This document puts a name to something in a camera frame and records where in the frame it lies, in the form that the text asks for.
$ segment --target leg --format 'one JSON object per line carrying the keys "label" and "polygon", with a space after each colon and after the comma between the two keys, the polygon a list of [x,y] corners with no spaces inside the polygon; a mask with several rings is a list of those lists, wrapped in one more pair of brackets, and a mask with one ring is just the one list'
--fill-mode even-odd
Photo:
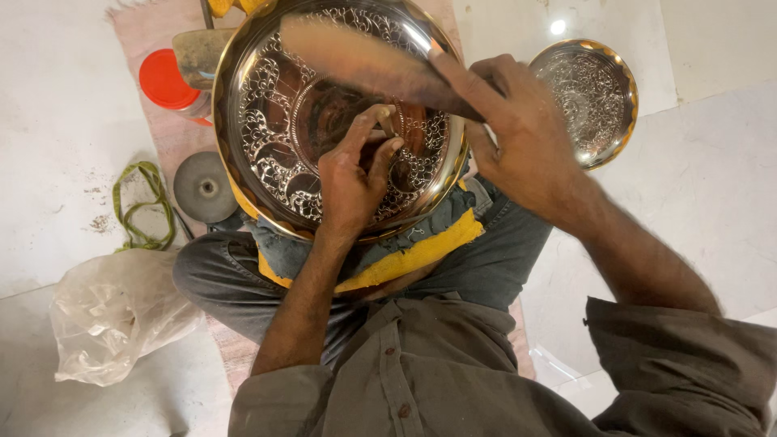
{"label": "leg", "polygon": [[[258,256],[250,233],[213,232],[181,250],[173,281],[203,311],[261,344],[287,290],[259,273]],[[334,364],[366,319],[366,307],[333,300],[322,364]]]}
{"label": "leg", "polygon": [[481,218],[486,233],[451,252],[427,278],[411,285],[406,297],[456,291],[467,302],[507,311],[523,289],[552,226],[516,205],[478,177],[493,200]]}

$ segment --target plastic bag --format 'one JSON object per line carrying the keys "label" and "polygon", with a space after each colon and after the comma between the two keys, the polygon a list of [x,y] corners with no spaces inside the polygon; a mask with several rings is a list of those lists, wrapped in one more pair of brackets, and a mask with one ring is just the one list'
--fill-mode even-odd
{"label": "plastic bag", "polygon": [[130,249],[68,271],[54,287],[57,381],[109,386],[146,355],[192,332],[204,313],[172,284],[175,253]]}

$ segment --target shirt sleeve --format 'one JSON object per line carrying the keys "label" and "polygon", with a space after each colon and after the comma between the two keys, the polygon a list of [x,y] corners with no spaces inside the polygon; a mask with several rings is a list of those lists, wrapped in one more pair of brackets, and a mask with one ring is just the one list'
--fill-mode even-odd
{"label": "shirt sleeve", "polygon": [[594,419],[633,435],[764,435],[777,330],[704,313],[588,299],[587,324],[619,395]]}
{"label": "shirt sleeve", "polygon": [[246,379],[232,401],[230,437],[307,435],[323,416],[332,381],[324,365],[296,365]]}

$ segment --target yellow cloth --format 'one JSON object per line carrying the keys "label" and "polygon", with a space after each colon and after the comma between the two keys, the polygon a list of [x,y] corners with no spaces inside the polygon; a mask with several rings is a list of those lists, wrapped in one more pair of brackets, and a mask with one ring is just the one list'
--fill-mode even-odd
{"label": "yellow cloth", "polygon": [[207,2],[211,5],[211,15],[221,18],[232,6],[241,9],[248,15],[258,6],[268,3],[270,0],[207,0]]}
{"label": "yellow cloth", "polygon": [[[466,190],[464,181],[460,180],[458,185]],[[259,215],[258,211],[251,207],[251,204],[246,201],[243,193],[237,189],[234,184],[232,185],[232,192],[235,194],[240,206],[249,215],[253,218],[256,218]],[[335,293],[347,292],[357,288],[378,285],[383,282],[391,281],[392,279],[397,279],[404,274],[408,274],[411,271],[418,270],[436,260],[440,260],[454,249],[474,240],[481,232],[483,232],[483,225],[475,220],[475,213],[472,208],[470,208],[456,221],[456,223],[445,231],[438,233],[436,236],[421,240],[409,249],[391,253],[380,261],[371,264],[360,274],[357,274],[351,279],[336,286]],[[286,288],[291,287],[292,280],[290,278],[282,278],[275,274],[261,251],[259,252],[259,273],[271,279],[278,285]]]}

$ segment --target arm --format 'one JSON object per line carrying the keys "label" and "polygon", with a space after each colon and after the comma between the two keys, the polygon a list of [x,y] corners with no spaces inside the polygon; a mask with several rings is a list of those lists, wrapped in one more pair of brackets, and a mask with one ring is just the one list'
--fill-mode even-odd
{"label": "arm", "polygon": [[498,147],[482,124],[467,121],[480,173],[512,201],[578,238],[618,302],[720,315],[702,279],[580,170],[561,114],[525,65],[502,55],[467,72],[434,50],[430,62],[496,134]]}
{"label": "arm", "polygon": [[322,224],[305,265],[267,329],[252,376],[320,363],[337,275],[385,195],[389,161],[403,140],[386,141],[375,153],[369,174],[359,167],[361,149],[375,123],[393,111],[392,106],[375,105],[360,114],[342,142],[319,160]]}

